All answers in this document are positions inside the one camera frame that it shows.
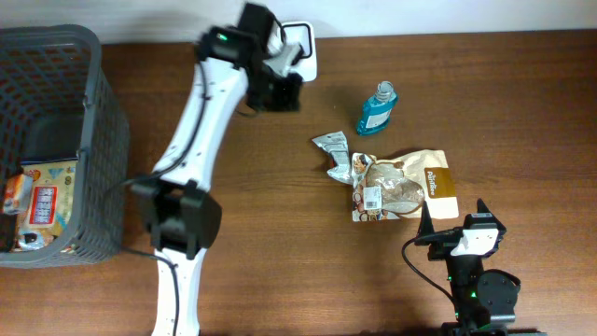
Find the small orange snack packet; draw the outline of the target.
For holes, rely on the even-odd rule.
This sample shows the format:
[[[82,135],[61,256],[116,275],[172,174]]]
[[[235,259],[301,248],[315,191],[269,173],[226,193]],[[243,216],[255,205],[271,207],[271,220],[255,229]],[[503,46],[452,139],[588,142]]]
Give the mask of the small orange snack packet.
[[[2,208],[5,215],[21,214],[28,209],[33,182],[28,175],[15,175],[7,181]]]

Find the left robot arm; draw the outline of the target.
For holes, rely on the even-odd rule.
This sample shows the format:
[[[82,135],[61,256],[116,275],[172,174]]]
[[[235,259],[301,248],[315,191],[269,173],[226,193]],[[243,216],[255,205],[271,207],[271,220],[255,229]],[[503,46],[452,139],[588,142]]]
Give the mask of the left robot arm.
[[[312,25],[282,23],[254,3],[244,5],[236,24],[202,34],[195,54],[192,89],[171,142],[152,173],[130,184],[158,266],[156,335],[201,332],[201,266],[222,219],[210,189],[238,105],[296,111],[302,84],[317,72]]]

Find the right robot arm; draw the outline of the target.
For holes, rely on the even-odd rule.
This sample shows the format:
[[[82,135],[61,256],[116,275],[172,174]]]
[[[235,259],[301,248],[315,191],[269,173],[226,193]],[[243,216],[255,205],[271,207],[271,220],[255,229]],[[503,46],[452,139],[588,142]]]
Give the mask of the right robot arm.
[[[509,335],[516,319],[521,280],[483,261],[497,252],[507,228],[477,200],[477,211],[460,227],[437,231],[430,211],[423,206],[414,243],[428,248],[430,261],[446,263],[455,320],[440,327],[442,335]]]

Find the beige PanTree snack pouch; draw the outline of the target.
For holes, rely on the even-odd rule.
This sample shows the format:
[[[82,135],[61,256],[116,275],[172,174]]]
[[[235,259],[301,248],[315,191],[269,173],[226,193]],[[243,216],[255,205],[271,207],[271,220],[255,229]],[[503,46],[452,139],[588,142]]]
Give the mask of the beige PanTree snack pouch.
[[[414,151],[392,160],[355,153],[352,218],[369,222],[417,218],[427,206],[431,217],[459,217],[455,183],[442,150]]]

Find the silver foil snack packet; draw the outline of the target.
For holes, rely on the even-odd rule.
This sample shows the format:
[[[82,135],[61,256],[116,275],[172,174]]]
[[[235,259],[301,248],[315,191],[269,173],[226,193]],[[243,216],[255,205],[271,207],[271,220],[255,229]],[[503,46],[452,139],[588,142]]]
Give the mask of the silver foil snack packet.
[[[312,141],[332,160],[332,166],[326,171],[327,175],[336,181],[352,185],[351,158],[345,134],[342,131],[327,133]]]

